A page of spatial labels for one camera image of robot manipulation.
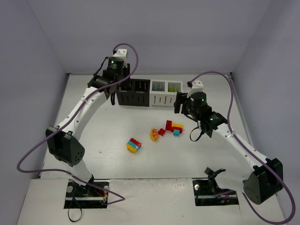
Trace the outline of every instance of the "yellow block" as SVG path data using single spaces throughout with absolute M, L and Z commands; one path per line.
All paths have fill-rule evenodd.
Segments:
M 136 150 L 134 147 L 132 147 L 130 144 L 127 144 L 127 149 L 128 149 L 130 152 L 132 152 L 132 153 L 136 153 L 136 152 L 137 152 L 137 150 Z
M 182 128 L 183 129 L 183 125 L 178 124 L 178 123 L 172 123 L 172 127 L 177 127 L 177 128 Z

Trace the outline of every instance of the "white table surface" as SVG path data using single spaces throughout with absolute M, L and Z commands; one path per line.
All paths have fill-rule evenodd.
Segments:
M 32 180 L 18 225 L 74 224 L 63 209 L 67 185 L 65 179 Z M 240 193 L 239 206 L 196 207 L 192 179 L 111 180 L 110 189 L 126 200 L 107 209 L 83 209 L 76 225 L 266 225 Z M 275 196 L 256 208 L 267 219 L 283 219 Z M 70 216 L 77 219 L 79 210 L 70 210 Z
M 184 91 L 188 91 L 186 82 L 193 78 L 190 75 L 134 76 L 137 77 L 182 80 Z M 70 77 L 57 122 L 73 109 L 90 78 L 84 75 Z M 218 75 L 203 76 L 201 80 L 209 105 L 226 116 L 230 99 L 226 81 Z M 246 138 L 236 103 L 232 107 L 231 119 L 235 130 Z M 174 137 L 168 133 L 157 143 L 151 141 L 150 130 L 163 128 L 166 120 L 183 124 L 183 134 Z M 213 170 L 242 170 L 242 167 L 222 146 L 206 136 L 198 142 L 191 142 L 188 136 L 194 127 L 195 123 L 191 120 L 174 114 L 172 107 L 111 106 L 107 101 L 86 126 L 80 142 L 86 149 L 86 165 L 95 178 L 111 179 L 111 190 L 125 196 L 126 201 L 110 205 L 107 209 L 83 210 L 83 217 L 76 224 L 265 225 L 240 193 L 239 206 L 195 206 L 191 178 L 206 177 L 203 172 L 207 166 Z M 131 137 L 142 143 L 137 154 L 126 149 Z M 65 167 L 47 153 L 44 168 Z M 41 179 L 32 180 L 18 225 L 73 224 L 68 220 L 67 210 L 63 209 L 68 184 L 65 178 L 68 176 L 51 172 L 42 173 Z M 255 208 L 269 220 L 283 220 L 275 196 L 262 205 L 255 205 Z M 78 210 L 72 210 L 71 215 L 78 216 Z
M 186 82 L 194 78 L 194 75 L 140 75 L 133 78 L 181 80 L 184 91 L 188 92 Z M 91 76 L 88 75 L 70 76 L 57 123 L 70 113 L 82 97 L 90 79 Z M 230 89 L 226 80 L 219 75 L 204 75 L 201 81 L 209 105 L 226 117 L 230 101 Z M 174 108 L 168 106 L 135 107 L 120 106 L 118 103 L 112 106 L 110 101 L 105 102 L 90 120 L 80 139 L 85 148 L 83 159 L 87 168 L 96 179 L 206 177 L 204 170 L 207 166 L 213 170 L 243 170 L 233 156 L 208 136 L 204 135 L 198 142 L 190 141 L 189 134 L 196 123 L 173 111 Z M 179 137 L 167 133 L 164 137 L 159 137 L 158 142 L 153 142 L 150 139 L 151 129 L 165 128 L 166 120 L 183 124 L 184 132 Z M 246 138 L 235 102 L 231 123 Z M 199 131 L 194 131 L 193 138 L 198 135 Z M 137 154 L 132 154 L 126 148 L 131 137 L 142 143 Z M 47 151 L 44 169 L 49 168 L 66 169 L 64 164 Z M 41 174 L 42 179 L 68 177 L 59 172 Z

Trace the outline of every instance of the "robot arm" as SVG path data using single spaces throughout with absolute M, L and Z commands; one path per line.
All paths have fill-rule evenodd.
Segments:
M 87 98 L 87 96 L 98 88 L 117 82 L 128 76 L 130 65 L 127 63 L 127 58 L 128 52 L 126 49 L 119 49 L 112 57 L 109 57 L 107 69 L 103 71 L 102 76 L 97 75 L 98 71 L 94 74 L 84 94 L 71 113 L 59 125 L 56 127 L 50 126 L 46 130 L 46 136 L 58 130 L 59 127 L 62 127 L 70 120 L 83 101 L 86 102 L 73 121 L 47 141 L 49 152 L 54 155 L 57 160 L 67 164 L 68 171 L 83 181 L 93 182 L 94 178 L 83 161 L 85 150 L 79 143 L 81 134 L 97 109 L 106 102 L 109 97 L 111 97 L 112 104 L 114 104 L 113 96 L 118 87 L 114 86 L 104 89 L 90 98 Z M 128 79 L 121 83 L 121 86 L 128 86 L 129 82 Z M 84 183 L 78 180 L 73 181 L 81 186 L 85 186 Z
M 175 113 L 180 112 L 198 123 L 201 136 L 207 134 L 210 138 L 222 144 L 231 155 L 233 155 L 243 166 L 243 172 L 228 172 L 225 169 L 212 171 L 205 170 L 208 175 L 209 184 L 214 193 L 221 189 L 230 189 L 243 192 L 256 204 L 261 204 L 283 186 L 261 163 L 249 155 L 237 142 L 230 132 L 227 120 L 219 113 L 214 112 L 207 104 L 206 94 L 203 92 L 203 84 L 196 80 L 193 82 L 189 93 L 177 93 L 174 103 Z M 282 164 L 278 159 L 270 160 L 265 155 L 255 150 L 242 137 L 237 135 L 242 143 L 258 157 L 270 166 L 279 176 L 283 178 Z

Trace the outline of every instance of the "blue lego brick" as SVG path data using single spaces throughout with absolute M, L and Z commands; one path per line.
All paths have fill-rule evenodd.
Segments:
M 174 130 L 174 131 L 173 131 L 173 135 L 174 135 L 174 136 L 179 136 L 179 134 L 180 134 L 180 131 L 179 131 L 179 130 Z

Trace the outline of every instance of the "red lego brick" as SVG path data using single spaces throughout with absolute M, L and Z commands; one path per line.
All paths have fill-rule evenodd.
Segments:
M 164 129 L 160 129 L 158 132 L 159 135 L 164 136 L 165 135 L 165 130 Z
M 130 141 L 133 143 L 133 144 L 136 144 L 139 148 L 142 146 L 142 144 L 140 142 L 138 142 L 136 139 L 134 138 L 131 138 Z
M 171 132 L 173 132 L 174 130 L 179 130 L 179 132 L 182 133 L 183 129 L 181 127 L 172 127 Z
M 172 129 L 172 121 L 167 120 L 167 122 L 165 123 L 165 130 L 171 131 L 171 129 Z

